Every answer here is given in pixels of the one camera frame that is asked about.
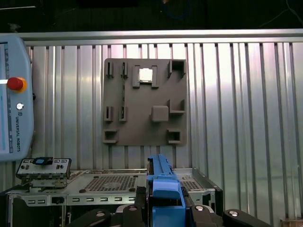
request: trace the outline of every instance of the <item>white button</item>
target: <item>white button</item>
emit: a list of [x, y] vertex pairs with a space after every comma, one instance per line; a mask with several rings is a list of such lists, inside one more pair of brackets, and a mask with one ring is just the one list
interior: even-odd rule
[[24, 105], [22, 103], [18, 103], [16, 106], [17, 110], [22, 110], [23, 107], [24, 107]]

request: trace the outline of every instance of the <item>square slot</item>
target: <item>square slot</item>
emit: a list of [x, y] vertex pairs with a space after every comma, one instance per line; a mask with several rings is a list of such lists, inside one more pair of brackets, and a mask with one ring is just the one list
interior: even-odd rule
[[167, 129], [168, 144], [181, 143], [181, 131], [177, 129]]
[[118, 130], [104, 130], [103, 142], [104, 143], [117, 143], [118, 142]]
[[168, 78], [170, 78], [173, 71], [178, 71], [181, 78], [186, 74], [185, 60], [170, 60], [168, 65]]
[[181, 115], [185, 114], [185, 100], [182, 100], [178, 104], [172, 103], [171, 100], [167, 102], [167, 105], [169, 107], [169, 113], [172, 115]]

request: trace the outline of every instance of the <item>small gray block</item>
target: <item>small gray block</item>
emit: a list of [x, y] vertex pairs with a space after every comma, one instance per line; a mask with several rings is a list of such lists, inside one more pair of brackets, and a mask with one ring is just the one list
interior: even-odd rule
[[168, 122], [169, 107], [165, 105], [154, 105], [151, 108], [151, 120], [153, 122]]

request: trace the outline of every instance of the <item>metal sheet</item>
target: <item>metal sheet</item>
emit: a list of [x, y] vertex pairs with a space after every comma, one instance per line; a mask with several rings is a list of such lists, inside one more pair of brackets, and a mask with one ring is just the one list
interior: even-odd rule
[[234, 80], [232, 71], [232, 50], [229, 44], [218, 44], [218, 72], [221, 94], [221, 133], [224, 194], [227, 209], [239, 208], [236, 124], [234, 103]]
[[[149, 155], [163, 153], [222, 187], [227, 209], [273, 226], [301, 215], [303, 30], [19, 35], [31, 46], [37, 96], [30, 156], [70, 157], [73, 169], [120, 169], [145, 167]], [[186, 147], [102, 143], [110, 57], [187, 60]], [[16, 166], [0, 164], [0, 189], [18, 182]]]

